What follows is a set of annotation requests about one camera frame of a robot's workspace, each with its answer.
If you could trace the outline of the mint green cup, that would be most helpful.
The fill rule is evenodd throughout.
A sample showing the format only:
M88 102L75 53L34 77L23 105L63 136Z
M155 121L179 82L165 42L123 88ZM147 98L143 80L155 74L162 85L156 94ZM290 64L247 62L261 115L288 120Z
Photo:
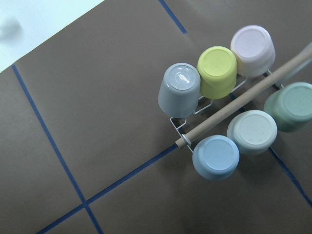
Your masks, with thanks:
M312 120L312 85L295 82L271 94L263 111L276 122L282 132L294 132Z

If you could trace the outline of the grey cup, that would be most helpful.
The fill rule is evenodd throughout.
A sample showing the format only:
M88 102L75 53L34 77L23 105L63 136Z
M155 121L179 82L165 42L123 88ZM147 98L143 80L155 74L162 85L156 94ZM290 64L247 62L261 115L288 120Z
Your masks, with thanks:
M158 93L160 109L174 118L191 115L198 105L200 81L200 75L192 65L171 65L164 73Z

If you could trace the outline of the blue cup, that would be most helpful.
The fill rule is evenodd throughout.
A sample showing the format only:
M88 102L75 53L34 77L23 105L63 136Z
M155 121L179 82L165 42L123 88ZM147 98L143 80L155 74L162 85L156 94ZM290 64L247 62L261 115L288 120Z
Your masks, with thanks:
M239 163L239 150L226 136L214 135L201 140L193 150L193 166L205 179L223 180L230 177Z

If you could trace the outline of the yellow cup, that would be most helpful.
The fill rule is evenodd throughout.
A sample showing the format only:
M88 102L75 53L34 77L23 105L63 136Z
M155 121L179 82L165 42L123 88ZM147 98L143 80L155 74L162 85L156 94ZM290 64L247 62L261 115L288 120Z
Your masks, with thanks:
M201 76L200 92L206 98L223 98L236 85L236 57L226 47L206 49L198 59L197 70Z

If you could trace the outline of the beige cup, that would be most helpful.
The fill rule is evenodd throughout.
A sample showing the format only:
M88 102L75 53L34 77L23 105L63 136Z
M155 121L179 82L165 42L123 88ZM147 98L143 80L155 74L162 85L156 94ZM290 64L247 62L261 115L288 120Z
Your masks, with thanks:
M237 115L227 129L227 137L234 141L242 155L256 156L265 152L276 136L276 122L260 110L249 110Z

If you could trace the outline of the pink cup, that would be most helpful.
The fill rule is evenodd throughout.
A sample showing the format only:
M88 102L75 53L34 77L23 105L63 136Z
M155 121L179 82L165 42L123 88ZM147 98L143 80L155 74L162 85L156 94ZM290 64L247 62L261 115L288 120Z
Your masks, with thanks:
M258 25L239 29L231 40L237 61L237 73L254 78L267 72L275 61L275 48L268 31Z

